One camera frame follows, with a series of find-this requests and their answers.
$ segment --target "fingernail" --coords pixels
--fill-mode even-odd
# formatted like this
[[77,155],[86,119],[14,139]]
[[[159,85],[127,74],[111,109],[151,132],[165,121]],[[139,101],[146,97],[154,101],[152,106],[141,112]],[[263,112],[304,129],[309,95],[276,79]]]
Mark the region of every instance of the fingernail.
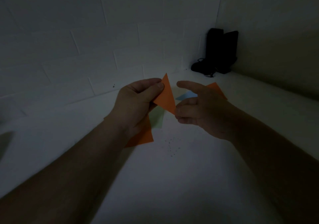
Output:
[[159,87],[159,89],[163,89],[164,88],[164,84],[162,82],[157,83],[157,86]]

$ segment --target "hand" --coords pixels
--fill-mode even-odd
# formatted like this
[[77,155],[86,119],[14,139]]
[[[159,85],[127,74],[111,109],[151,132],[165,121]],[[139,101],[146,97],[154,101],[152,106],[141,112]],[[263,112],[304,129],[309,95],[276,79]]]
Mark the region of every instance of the hand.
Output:
[[160,82],[159,78],[136,81],[119,91],[108,117],[125,130],[129,138],[142,130],[147,114],[156,107],[151,101],[164,89],[164,84]]
[[191,81],[177,86],[191,90],[197,97],[187,98],[176,106],[176,119],[182,124],[198,125],[214,137],[232,141],[250,115],[222,98],[213,89]]

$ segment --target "blue paper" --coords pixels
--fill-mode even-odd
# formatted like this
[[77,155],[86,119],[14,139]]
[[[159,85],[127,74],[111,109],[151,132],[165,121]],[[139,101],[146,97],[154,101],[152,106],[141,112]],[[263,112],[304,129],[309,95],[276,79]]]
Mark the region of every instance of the blue paper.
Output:
[[182,100],[184,100],[184,99],[186,99],[186,98],[191,98],[191,97],[197,97],[197,94],[195,94],[195,93],[192,92],[192,91],[188,91],[188,92],[186,92],[185,94],[183,94],[183,95],[177,97],[175,100],[182,101]]

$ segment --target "brick wall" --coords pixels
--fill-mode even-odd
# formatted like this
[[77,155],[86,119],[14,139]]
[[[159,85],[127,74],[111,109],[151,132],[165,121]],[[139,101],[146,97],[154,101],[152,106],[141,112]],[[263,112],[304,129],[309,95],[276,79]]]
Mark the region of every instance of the brick wall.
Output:
[[178,72],[219,0],[0,0],[0,120]]

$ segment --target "right hand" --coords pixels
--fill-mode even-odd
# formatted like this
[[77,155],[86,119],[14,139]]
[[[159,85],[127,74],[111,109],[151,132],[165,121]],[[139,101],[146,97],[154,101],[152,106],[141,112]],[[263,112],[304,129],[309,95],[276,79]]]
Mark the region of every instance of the right hand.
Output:
[[179,123],[198,125],[210,135],[234,140],[250,115],[222,98],[213,89],[192,81],[178,81],[177,86],[191,90],[197,97],[187,98],[176,106]]

